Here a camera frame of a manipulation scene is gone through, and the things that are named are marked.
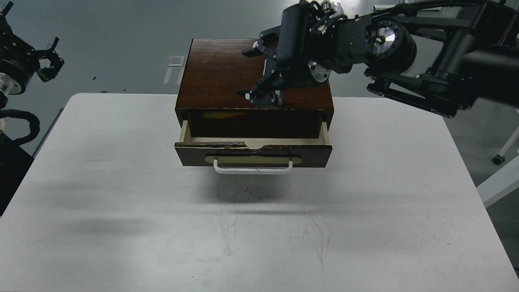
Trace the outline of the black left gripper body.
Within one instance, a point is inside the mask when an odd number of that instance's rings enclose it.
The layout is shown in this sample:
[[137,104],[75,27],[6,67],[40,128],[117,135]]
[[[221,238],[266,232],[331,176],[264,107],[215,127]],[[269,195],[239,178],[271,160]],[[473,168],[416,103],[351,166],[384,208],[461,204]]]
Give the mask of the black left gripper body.
[[10,95],[24,93],[31,78],[40,69],[39,59],[34,57],[34,48],[15,35],[1,35],[1,76],[11,78]]

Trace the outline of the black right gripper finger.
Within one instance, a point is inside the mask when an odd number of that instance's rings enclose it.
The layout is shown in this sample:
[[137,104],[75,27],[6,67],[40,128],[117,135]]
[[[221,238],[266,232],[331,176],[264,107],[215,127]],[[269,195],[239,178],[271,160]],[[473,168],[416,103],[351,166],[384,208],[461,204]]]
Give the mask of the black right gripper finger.
[[252,44],[252,48],[243,50],[242,55],[248,58],[265,55],[267,58],[277,61],[280,32],[280,25],[262,31],[259,39]]
[[279,87],[284,82],[278,69],[271,69],[261,77],[251,89],[236,91],[252,107],[282,107],[283,90]]

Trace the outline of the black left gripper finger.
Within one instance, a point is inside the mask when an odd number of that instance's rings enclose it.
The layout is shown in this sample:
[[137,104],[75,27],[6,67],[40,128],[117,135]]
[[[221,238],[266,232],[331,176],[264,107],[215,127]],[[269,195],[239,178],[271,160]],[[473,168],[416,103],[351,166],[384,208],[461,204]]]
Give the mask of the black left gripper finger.
[[4,5],[1,5],[0,10],[0,37],[6,38],[13,34],[11,26],[7,21],[7,14],[11,11],[14,3],[11,1],[7,1]]
[[61,68],[64,65],[63,58],[59,57],[56,52],[56,47],[59,42],[59,37],[54,37],[46,49],[35,50],[34,54],[38,60],[48,60],[49,65],[44,68],[39,68],[36,73],[42,82],[49,82],[57,77]]

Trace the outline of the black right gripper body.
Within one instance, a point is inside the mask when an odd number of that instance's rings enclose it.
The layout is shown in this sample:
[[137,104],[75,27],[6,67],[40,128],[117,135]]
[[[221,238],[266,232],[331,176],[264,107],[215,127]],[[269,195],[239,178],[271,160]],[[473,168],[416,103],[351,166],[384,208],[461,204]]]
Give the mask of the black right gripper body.
[[276,48],[280,88],[321,86],[328,81],[330,70],[317,63],[313,56],[317,41],[310,35],[310,29],[317,22],[315,13],[318,9],[313,3],[299,3],[282,13]]

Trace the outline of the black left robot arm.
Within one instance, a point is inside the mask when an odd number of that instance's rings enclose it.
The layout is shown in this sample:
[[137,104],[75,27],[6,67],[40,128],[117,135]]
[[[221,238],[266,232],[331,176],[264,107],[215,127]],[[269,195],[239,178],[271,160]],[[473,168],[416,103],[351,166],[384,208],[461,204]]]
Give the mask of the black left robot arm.
[[[13,2],[8,0],[0,14],[0,99],[1,99],[1,137],[0,137],[0,199],[3,214],[22,180],[32,166],[34,157],[24,151],[22,145],[35,140],[41,131],[40,120],[31,112],[8,109],[9,96],[26,92],[33,76],[48,82],[57,77],[64,60],[57,53],[57,37],[45,49],[35,49],[32,45],[15,35],[7,21]],[[28,133],[19,138],[6,134],[7,120],[24,120]]]

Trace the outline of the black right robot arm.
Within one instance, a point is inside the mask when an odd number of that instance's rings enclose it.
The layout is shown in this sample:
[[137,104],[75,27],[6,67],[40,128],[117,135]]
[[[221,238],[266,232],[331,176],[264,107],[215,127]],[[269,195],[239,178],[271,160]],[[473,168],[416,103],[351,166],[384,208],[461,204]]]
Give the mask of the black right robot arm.
[[478,99],[518,108],[518,9],[504,0],[401,2],[352,18],[301,0],[242,54],[266,57],[263,76],[237,91],[254,107],[364,64],[369,92],[445,118]]

